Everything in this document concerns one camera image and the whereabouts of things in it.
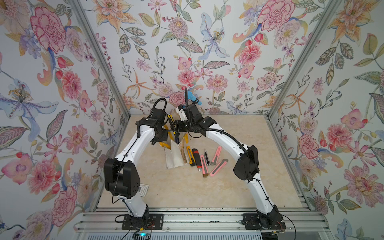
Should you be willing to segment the red black utility knife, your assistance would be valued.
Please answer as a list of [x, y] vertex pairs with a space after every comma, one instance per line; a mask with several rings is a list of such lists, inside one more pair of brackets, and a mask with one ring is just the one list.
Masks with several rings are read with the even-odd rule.
[[192, 154], [195, 159], [196, 166], [198, 168], [198, 171], [202, 171], [202, 162], [201, 162], [201, 155], [197, 149], [192, 149]]

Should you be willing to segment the white canvas pouch yellow handles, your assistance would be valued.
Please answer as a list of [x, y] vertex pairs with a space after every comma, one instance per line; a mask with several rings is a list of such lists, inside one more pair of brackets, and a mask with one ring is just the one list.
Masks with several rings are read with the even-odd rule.
[[174, 132], [168, 132], [170, 140], [168, 142], [160, 142], [159, 145], [165, 149], [166, 167], [173, 169], [189, 164], [189, 160], [185, 153], [185, 148], [189, 143], [188, 134], [182, 137], [176, 137]]

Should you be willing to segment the pink utility knife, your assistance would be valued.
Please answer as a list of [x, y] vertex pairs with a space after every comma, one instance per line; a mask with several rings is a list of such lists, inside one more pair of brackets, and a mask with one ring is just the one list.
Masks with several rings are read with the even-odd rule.
[[218, 163], [219, 158], [220, 158], [221, 151], [222, 151], [222, 147], [219, 146], [219, 147], [217, 148], [215, 154], [214, 154], [214, 157], [213, 157], [212, 161], [211, 161], [211, 165], [212, 165], [212, 166], [214, 166], [214, 165], [216, 165], [216, 164]]
[[211, 177], [214, 177], [227, 163], [228, 159], [223, 159], [210, 173]]
[[201, 155], [201, 164], [202, 164], [203, 178], [206, 179], [209, 176], [209, 171], [208, 171], [208, 166], [207, 166], [207, 162], [205, 160], [204, 155]]

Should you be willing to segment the grey small utility knife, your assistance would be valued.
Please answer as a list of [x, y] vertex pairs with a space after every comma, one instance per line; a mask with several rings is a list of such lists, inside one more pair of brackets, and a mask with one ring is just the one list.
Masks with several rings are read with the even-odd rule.
[[206, 165], [210, 166], [211, 163], [210, 163], [210, 160], [209, 160], [209, 157], [208, 157], [208, 152], [207, 152], [206, 149], [204, 149], [204, 157], [205, 157]]

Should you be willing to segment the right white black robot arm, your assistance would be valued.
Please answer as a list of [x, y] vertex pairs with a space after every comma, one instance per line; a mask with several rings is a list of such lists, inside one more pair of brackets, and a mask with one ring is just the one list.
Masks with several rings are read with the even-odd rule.
[[227, 133], [211, 117], [203, 117], [195, 105], [180, 105], [176, 108], [180, 119], [176, 120], [177, 132], [192, 132], [216, 142], [236, 161], [233, 172], [247, 184], [257, 206], [257, 218], [263, 229], [284, 229], [285, 221], [278, 207], [273, 203], [264, 184], [259, 169], [258, 149], [247, 146]]

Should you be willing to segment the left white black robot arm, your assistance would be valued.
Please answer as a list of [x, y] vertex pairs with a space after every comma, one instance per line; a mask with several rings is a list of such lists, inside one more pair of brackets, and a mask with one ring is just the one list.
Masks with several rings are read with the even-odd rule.
[[142, 218], [147, 211], [139, 194], [141, 179], [136, 164], [147, 145], [167, 139], [163, 129], [166, 118], [164, 110], [153, 109], [149, 116], [136, 122], [136, 132], [122, 152], [104, 163], [105, 189], [122, 199], [135, 218]]

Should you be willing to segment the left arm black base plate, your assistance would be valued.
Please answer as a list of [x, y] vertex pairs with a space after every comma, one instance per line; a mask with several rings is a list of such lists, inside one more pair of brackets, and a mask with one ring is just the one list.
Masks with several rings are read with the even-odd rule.
[[142, 217], [124, 215], [122, 230], [162, 230], [164, 214], [145, 213]]

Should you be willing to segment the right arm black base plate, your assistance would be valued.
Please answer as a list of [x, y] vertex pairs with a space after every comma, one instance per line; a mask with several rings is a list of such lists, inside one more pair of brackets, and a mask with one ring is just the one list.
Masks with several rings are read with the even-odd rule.
[[262, 213], [242, 214], [241, 223], [246, 230], [285, 230], [286, 224], [283, 216], [277, 212], [271, 212], [268, 215]]

